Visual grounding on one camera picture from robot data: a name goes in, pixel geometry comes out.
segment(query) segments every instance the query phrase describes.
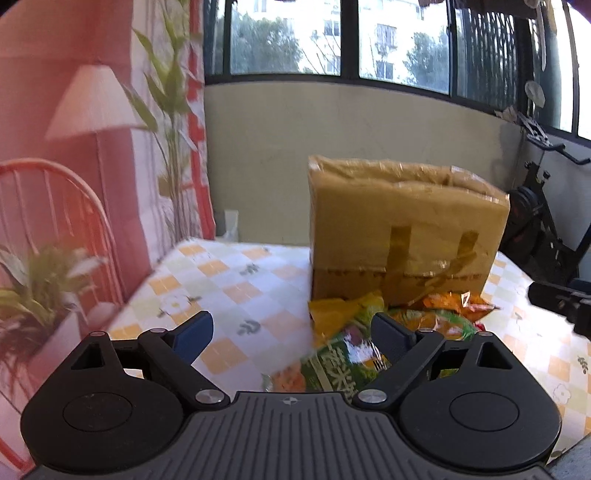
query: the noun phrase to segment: beige wall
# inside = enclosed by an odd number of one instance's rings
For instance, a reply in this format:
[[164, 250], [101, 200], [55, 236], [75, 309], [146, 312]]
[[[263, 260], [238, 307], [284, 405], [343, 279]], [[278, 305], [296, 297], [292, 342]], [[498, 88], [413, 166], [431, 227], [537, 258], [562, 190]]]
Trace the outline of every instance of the beige wall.
[[456, 165], [506, 188], [520, 139], [491, 115], [362, 86], [212, 85], [205, 109], [214, 208], [238, 210], [252, 242], [308, 243], [311, 154]]

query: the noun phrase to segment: lamp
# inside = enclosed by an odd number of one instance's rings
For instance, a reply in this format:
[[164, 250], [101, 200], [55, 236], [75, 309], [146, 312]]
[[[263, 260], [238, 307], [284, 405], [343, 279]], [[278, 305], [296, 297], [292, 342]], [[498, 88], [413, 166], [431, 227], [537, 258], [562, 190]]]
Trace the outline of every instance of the lamp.
[[109, 216], [98, 132], [141, 126], [113, 70], [107, 65], [83, 65], [61, 97], [45, 138], [56, 140], [95, 134], [100, 188]]

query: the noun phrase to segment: snack bag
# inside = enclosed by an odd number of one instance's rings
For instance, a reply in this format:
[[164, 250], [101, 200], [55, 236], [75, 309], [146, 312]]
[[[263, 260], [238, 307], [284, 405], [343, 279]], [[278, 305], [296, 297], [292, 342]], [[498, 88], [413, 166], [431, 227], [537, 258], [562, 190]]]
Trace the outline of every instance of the snack bag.
[[369, 324], [376, 313], [384, 311], [384, 300], [379, 292], [372, 292], [355, 300], [310, 301], [308, 308], [314, 322], [314, 346], [319, 348], [349, 323], [369, 338]]
[[472, 322], [450, 310], [392, 309], [388, 311], [394, 320], [411, 331], [430, 328], [440, 332], [448, 340], [469, 340], [479, 329]]
[[317, 350], [288, 368], [264, 376], [264, 390], [285, 393], [342, 391], [347, 401], [389, 367], [369, 339], [375, 313], [384, 311], [377, 293], [352, 301], [310, 302]]
[[426, 309], [452, 310], [472, 323], [482, 320], [489, 312], [496, 309], [480, 295], [473, 293], [432, 293], [423, 298], [421, 306]]

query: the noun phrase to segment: bike handlebar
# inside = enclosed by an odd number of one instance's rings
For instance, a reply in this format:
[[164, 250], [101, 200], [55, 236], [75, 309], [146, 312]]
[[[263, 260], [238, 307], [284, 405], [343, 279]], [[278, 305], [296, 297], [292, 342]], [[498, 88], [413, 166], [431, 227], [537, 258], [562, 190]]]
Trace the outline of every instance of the bike handlebar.
[[546, 144], [546, 143], [538, 140], [533, 135], [526, 135], [526, 137], [527, 137], [527, 141], [530, 142], [531, 144], [535, 145], [536, 147], [544, 150], [545, 152], [558, 152], [563, 157], [568, 158], [575, 165], [587, 165], [587, 164], [591, 163], [591, 158], [584, 158], [583, 160], [578, 160], [578, 159], [574, 158], [570, 153], [568, 153], [566, 151], [566, 145], [563, 143], [556, 144], [556, 145], [551, 144], [551, 143]]

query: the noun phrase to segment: wall mural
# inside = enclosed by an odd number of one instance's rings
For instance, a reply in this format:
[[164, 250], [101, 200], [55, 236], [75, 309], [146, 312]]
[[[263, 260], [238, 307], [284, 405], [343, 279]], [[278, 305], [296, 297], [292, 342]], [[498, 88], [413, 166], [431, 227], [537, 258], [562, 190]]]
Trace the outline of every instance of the wall mural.
[[213, 238], [202, 0], [20, 0], [0, 17], [0, 478], [20, 413], [179, 241]]

